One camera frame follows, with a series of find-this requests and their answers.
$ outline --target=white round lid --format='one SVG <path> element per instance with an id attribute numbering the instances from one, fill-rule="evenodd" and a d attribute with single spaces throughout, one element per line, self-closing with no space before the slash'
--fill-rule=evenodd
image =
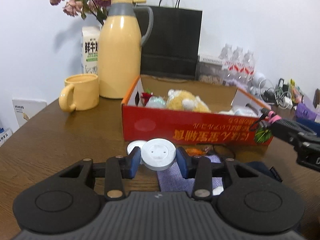
<path id="1" fill-rule="evenodd" d="M 127 147 L 127 153 L 128 155 L 130 154 L 130 152 L 132 152 L 133 148 L 135 148 L 136 146 L 140 147 L 140 149 L 142 149 L 142 147 L 144 146 L 144 144 L 147 141 L 143 141 L 143 140 L 138 140 L 138 141 L 133 141 L 131 143 L 129 143 L 128 147 Z"/>
<path id="2" fill-rule="evenodd" d="M 168 140 L 152 139 L 142 147 L 141 158 L 147 168 L 154 171 L 163 171 L 174 163 L 176 147 Z"/>

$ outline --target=yellow plush toy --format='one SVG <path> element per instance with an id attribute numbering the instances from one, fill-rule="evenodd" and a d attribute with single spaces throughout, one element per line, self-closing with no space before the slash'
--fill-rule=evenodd
<path id="1" fill-rule="evenodd" d="M 194 96 L 188 91 L 170 89 L 168 97 L 166 105 L 167 109 L 202 113 L 211 112 L 207 105 L 201 101 L 198 96 Z"/>

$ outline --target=mug rim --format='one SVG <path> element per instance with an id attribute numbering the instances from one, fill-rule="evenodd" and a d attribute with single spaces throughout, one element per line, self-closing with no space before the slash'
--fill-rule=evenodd
<path id="1" fill-rule="evenodd" d="M 71 79 L 71 78 L 81 77 L 81 76 L 92 76 L 92 77 L 94 77 L 94 79 L 92 79 L 92 80 L 82 80 L 82 81 L 69 81 L 69 79 Z M 94 80 L 96 80 L 96 79 L 98 79 L 98 75 L 96 75 L 96 74 L 83 73 L 83 74 L 76 74 L 76 75 L 69 76 L 69 77 L 67 77 L 64 81 L 65 81 L 66 83 L 77 84 L 77 83 L 85 83 L 85 82 L 94 81 Z"/>

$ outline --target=cardboard box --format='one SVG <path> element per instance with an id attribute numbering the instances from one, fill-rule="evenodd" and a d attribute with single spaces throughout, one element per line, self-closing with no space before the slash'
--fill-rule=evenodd
<path id="1" fill-rule="evenodd" d="M 145 108 L 140 100 L 144 89 L 154 95 L 166 97 L 169 89 L 187 90 L 198 95 L 212 113 L 174 111 Z M 232 106 L 250 104 L 259 113 L 270 106 L 257 100 L 247 92 L 222 85 L 199 81 L 169 80 L 141 75 L 132 84 L 121 103 L 123 136 L 126 141 L 165 138 L 176 144 L 235 144 L 269 145 L 268 133 L 263 141 L 262 133 L 250 132 L 249 126 L 258 118 L 217 114 L 229 111 Z"/>

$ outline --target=yellow thermos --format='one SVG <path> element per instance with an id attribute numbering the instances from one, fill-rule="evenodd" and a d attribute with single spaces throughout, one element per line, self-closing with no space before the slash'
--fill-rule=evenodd
<path id="1" fill-rule="evenodd" d="M 133 0 L 112 0 L 102 27 L 98 49 L 99 93 L 105 98 L 123 98 L 140 75 L 141 47 L 153 27 L 153 12 L 148 6 L 133 7 Z M 149 13 L 146 34 L 141 32 L 134 10 Z"/>

